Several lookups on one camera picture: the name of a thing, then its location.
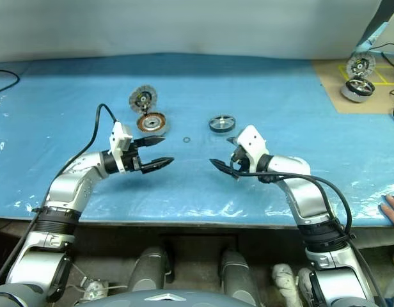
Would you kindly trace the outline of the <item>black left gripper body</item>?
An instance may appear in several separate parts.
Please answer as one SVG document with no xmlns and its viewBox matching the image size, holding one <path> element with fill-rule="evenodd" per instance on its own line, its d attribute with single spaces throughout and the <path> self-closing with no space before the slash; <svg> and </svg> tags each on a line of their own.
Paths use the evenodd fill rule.
<svg viewBox="0 0 394 307">
<path fill-rule="evenodd" d="M 123 151 L 122 163 L 125 171 L 133 172 L 141 169 L 138 147 L 134 143 L 131 143 L 126 151 Z"/>
</svg>

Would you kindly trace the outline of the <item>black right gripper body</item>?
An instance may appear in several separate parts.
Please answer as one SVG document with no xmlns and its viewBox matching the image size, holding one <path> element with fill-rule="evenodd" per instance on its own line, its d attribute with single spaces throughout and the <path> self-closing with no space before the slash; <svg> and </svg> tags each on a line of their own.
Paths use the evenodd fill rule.
<svg viewBox="0 0 394 307">
<path fill-rule="evenodd" d="M 234 164 L 237 163 L 240 168 L 236 170 Z M 250 161 L 246 155 L 245 149 L 241 145 L 237 145 L 230 158 L 230 169 L 234 179 L 239 178 L 239 173 L 248 173 L 250 168 Z"/>
</svg>

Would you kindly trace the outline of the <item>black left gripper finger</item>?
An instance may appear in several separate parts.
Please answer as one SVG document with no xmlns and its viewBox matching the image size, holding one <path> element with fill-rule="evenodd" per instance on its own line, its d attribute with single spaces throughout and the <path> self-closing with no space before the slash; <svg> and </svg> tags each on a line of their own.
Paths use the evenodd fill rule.
<svg viewBox="0 0 394 307">
<path fill-rule="evenodd" d="M 140 167 L 140 171 L 142 173 L 151 173 L 153 171 L 157 171 L 161 168 L 168 166 L 173 161 L 174 161 L 173 157 L 161 157 L 158 159 L 154 159 L 149 163 L 142 164 Z"/>
<path fill-rule="evenodd" d="M 133 141 L 134 148 L 140 148 L 144 146 L 154 146 L 163 142 L 166 138 L 164 136 L 147 136 L 144 138 L 135 139 Z"/>
</svg>

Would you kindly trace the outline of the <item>person's bare hand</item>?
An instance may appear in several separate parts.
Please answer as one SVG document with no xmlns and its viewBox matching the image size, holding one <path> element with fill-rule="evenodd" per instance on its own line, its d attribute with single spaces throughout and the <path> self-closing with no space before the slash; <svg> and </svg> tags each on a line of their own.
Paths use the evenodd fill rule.
<svg viewBox="0 0 394 307">
<path fill-rule="evenodd" d="M 380 204 L 380 210 L 394 225 L 394 195 L 383 196 L 384 202 Z"/>
</svg>

